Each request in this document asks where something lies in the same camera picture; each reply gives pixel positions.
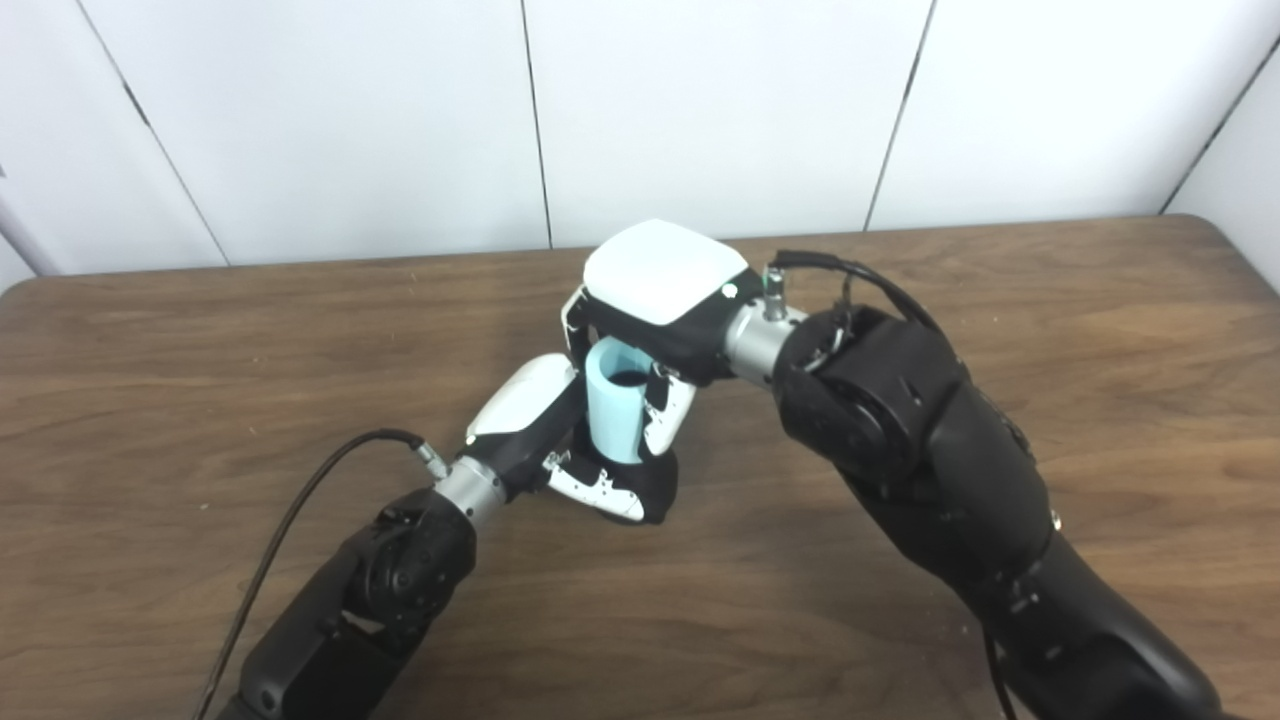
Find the robotic hand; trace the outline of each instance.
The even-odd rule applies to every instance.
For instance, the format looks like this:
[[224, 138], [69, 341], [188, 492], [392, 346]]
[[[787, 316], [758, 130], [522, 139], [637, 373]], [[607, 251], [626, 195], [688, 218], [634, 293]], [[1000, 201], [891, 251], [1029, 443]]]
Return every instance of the robotic hand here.
[[239, 692], [218, 717], [366, 717], [475, 568], [476, 529], [547, 484], [545, 459], [585, 410], [568, 357], [544, 355], [489, 400], [452, 465], [412, 443], [439, 482], [384, 507], [312, 575], [244, 659]]
[[[842, 273], [842, 299], [814, 315], [787, 307], [790, 268]], [[901, 288], [813, 252], [778, 252], [762, 278], [728, 246], [659, 220], [602, 245], [584, 281], [563, 318], [570, 352], [590, 356], [594, 327], [653, 359], [646, 442], [669, 442], [663, 400], [678, 397], [682, 418], [694, 386], [739, 377], [772, 392], [786, 433], [983, 623], [1037, 716], [1225, 717], [1204, 674], [1057, 532], [1025, 437]], [[859, 281], [901, 318], [852, 304]]]

